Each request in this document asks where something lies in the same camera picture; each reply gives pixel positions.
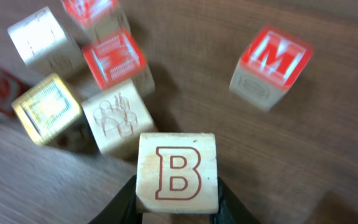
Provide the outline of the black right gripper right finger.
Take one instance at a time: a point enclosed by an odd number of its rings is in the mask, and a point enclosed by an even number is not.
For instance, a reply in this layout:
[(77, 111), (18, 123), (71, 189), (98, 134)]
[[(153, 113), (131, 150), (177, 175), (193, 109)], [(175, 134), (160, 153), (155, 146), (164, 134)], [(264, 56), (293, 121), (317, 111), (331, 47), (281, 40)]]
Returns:
[(218, 211), (209, 216), (210, 224), (261, 224), (218, 177)]

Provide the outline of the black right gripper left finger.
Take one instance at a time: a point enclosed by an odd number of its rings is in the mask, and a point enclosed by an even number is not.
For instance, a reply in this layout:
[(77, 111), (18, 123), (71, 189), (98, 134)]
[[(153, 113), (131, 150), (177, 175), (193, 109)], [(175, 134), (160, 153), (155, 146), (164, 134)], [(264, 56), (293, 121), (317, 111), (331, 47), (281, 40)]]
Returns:
[(136, 175), (133, 175), (107, 206), (89, 224), (142, 224), (136, 210)]

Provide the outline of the yellow edged B block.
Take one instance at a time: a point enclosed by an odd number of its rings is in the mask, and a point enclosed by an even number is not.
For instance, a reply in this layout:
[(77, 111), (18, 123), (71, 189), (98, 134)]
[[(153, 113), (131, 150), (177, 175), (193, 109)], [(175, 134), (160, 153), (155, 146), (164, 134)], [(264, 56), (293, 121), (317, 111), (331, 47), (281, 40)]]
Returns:
[(216, 213), (214, 134), (142, 133), (135, 193), (139, 212)]

